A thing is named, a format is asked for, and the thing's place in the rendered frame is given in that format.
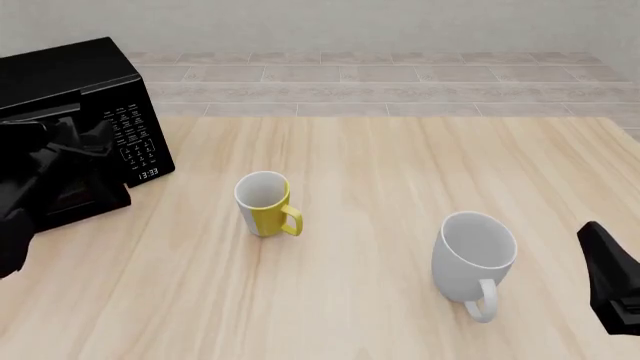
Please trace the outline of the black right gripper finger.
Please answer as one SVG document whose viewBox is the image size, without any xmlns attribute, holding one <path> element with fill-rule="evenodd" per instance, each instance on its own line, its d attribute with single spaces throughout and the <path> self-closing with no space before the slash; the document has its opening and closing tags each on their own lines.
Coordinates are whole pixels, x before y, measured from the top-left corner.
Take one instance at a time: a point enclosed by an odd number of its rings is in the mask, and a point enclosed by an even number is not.
<svg viewBox="0 0 640 360">
<path fill-rule="evenodd" d="M 640 310 L 640 262 L 596 221 L 584 224 L 577 237 L 587 265 L 591 303 L 613 301 L 625 310 Z"/>
</svg>

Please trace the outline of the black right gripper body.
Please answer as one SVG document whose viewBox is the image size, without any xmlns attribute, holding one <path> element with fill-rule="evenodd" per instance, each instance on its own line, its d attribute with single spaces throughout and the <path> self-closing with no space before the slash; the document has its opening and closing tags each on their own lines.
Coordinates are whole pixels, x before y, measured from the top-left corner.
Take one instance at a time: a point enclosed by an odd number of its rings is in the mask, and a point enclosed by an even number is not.
<svg viewBox="0 0 640 360">
<path fill-rule="evenodd" d="M 591 308 L 609 335 L 640 335 L 640 296 L 594 302 Z"/>
</svg>

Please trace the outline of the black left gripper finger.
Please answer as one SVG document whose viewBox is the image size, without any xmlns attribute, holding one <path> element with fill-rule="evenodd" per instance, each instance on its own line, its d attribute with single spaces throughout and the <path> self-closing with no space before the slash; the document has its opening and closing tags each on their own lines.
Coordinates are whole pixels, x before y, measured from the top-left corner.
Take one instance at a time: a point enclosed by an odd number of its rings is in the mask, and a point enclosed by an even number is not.
<svg viewBox="0 0 640 360">
<path fill-rule="evenodd" d="M 113 149 L 113 130 L 109 120 L 99 122 L 90 131 L 80 134 L 82 149 L 96 154 L 107 154 Z"/>
<path fill-rule="evenodd" d="M 60 118 L 46 122 L 50 134 L 48 149 L 81 149 L 81 141 L 72 118 Z"/>
</svg>

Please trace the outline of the black microwave oven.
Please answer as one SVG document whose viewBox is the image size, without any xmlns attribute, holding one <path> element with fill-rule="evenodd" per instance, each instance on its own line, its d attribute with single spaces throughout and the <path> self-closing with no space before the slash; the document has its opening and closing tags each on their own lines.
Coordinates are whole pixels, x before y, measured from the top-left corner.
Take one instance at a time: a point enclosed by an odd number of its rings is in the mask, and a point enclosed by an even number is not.
<svg viewBox="0 0 640 360">
<path fill-rule="evenodd" d="M 144 80 L 111 38 L 0 58 L 0 121 L 64 116 L 111 122 L 127 191 L 175 169 Z"/>
</svg>

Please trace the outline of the black microwave door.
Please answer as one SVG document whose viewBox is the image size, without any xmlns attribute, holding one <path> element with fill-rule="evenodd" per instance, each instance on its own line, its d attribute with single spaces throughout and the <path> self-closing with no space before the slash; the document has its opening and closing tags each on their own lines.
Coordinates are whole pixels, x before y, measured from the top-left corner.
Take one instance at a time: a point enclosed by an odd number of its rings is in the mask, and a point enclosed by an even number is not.
<svg viewBox="0 0 640 360">
<path fill-rule="evenodd" d="M 117 167 L 92 162 L 50 167 L 35 176 L 17 207 L 40 233 L 130 205 Z"/>
</svg>

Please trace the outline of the yellow and white mug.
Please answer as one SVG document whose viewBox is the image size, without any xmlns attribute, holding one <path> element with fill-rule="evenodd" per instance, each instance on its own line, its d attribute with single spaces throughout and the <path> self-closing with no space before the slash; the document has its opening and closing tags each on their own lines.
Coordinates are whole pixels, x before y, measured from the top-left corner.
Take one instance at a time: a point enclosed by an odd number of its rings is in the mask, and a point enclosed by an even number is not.
<svg viewBox="0 0 640 360">
<path fill-rule="evenodd" d="M 289 205 L 290 184 L 280 173 L 258 171 L 244 176 L 234 188 L 234 197 L 250 233 L 268 237 L 279 233 L 299 236 L 303 217 Z"/>
</svg>

